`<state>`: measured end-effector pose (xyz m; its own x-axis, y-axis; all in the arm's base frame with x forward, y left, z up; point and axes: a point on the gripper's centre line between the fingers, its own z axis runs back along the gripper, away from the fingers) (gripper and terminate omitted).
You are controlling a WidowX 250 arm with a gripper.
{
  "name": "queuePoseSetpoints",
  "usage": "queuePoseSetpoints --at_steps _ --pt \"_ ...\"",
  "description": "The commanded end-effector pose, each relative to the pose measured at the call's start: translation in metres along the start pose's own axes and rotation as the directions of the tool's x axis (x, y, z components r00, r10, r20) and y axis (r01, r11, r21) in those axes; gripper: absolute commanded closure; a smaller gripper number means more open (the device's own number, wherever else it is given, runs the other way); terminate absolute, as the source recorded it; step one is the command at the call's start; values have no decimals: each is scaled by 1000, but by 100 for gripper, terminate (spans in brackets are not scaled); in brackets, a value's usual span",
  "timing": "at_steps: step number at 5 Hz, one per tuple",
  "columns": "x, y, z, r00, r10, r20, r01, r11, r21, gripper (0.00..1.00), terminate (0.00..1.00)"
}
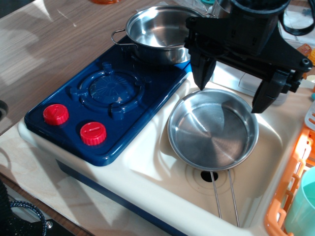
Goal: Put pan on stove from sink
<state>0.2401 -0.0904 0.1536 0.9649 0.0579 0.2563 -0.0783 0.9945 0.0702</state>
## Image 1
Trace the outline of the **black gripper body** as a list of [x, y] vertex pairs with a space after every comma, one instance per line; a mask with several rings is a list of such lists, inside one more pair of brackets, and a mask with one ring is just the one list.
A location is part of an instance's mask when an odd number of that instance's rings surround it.
[[278, 24], [232, 16], [190, 17], [185, 47], [263, 81], [283, 81], [281, 93], [296, 92], [312, 63], [280, 35]]

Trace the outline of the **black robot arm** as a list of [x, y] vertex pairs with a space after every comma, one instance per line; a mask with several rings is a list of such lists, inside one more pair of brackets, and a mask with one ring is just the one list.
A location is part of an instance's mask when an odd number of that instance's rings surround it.
[[279, 27], [303, 36], [314, 29], [284, 25], [287, 0], [233, 0], [224, 18], [190, 17], [185, 47], [190, 54], [194, 82], [204, 89], [216, 63], [221, 62], [261, 79], [252, 112], [264, 112], [281, 93], [295, 92], [303, 74], [313, 66], [310, 59], [290, 46]]

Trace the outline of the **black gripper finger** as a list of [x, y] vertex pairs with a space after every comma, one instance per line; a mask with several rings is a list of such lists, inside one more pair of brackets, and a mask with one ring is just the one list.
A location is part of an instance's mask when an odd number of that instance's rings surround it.
[[252, 113], [263, 113], [278, 98], [282, 89], [282, 80], [262, 81], [252, 101]]
[[216, 60], [202, 54], [193, 53], [190, 56], [191, 69], [195, 84], [203, 90], [213, 75]]

